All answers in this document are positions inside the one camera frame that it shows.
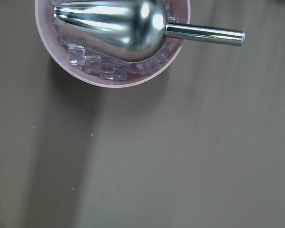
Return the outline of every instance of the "ice scoop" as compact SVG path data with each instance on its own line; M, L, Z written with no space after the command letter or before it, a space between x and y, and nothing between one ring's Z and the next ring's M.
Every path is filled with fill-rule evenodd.
M90 0L55 7L71 41L127 62L152 57L166 37L241 46L241 30L169 23L161 0Z

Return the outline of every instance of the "cylindrical handle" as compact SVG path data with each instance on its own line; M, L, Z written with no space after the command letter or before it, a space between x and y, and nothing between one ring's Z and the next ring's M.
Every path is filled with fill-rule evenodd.
M235 29L169 23L166 36L208 43L242 46L245 32Z

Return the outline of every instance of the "pink container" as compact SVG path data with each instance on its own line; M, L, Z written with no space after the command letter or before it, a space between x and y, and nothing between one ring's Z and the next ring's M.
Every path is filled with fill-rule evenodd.
M189 24L190 22L190 0L170 0L171 10L173 16L180 18L180 23ZM159 75L164 71L176 58L180 52L184 40L172 39L169 43L171 50L170 58L161 64L161 68L152 75L149 76L128 76L126 81L110 81L100 79L98 76L89 75L85 72L70 66L67 59L67 48L60 45L58 42L58 33L55 27L52 25L52 9L51 0L36 0L35 1L35 16L37 22L37 28L42 39L44 46L46 47L52 58L68 73L74 77L90 83L95 86L108 87L108 88L124 88L139 85Z

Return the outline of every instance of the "gray table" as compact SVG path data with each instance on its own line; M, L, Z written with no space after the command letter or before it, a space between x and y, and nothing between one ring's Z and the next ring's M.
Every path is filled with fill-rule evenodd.
M195 0L155 79L85 84L39 38L32 0L0 0L0 228L285 228L285 0Z

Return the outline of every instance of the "bowl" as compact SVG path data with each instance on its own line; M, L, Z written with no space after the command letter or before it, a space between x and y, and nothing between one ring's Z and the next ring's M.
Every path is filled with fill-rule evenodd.
M189 24L190 0L170 0L170 4L173 16L178 17L180 19L180 23ZM52 13L53 5L51 5L51 0L35 1L36 23L44 46L52 58L68 73L84 82L95 86L124 88L136 86L149 81L163 72L173 62L184 44L184 40L182 39L171 39L171 42L169 43L171 55L167 61L161 63L161 67L154 74L148 76L131 76L126 81L103 80L98 76L86 74L84 71L81 71L80 69L69 65L67 58L68 50L66 47L59 44L58 33L55 29L55 26L52 24Z

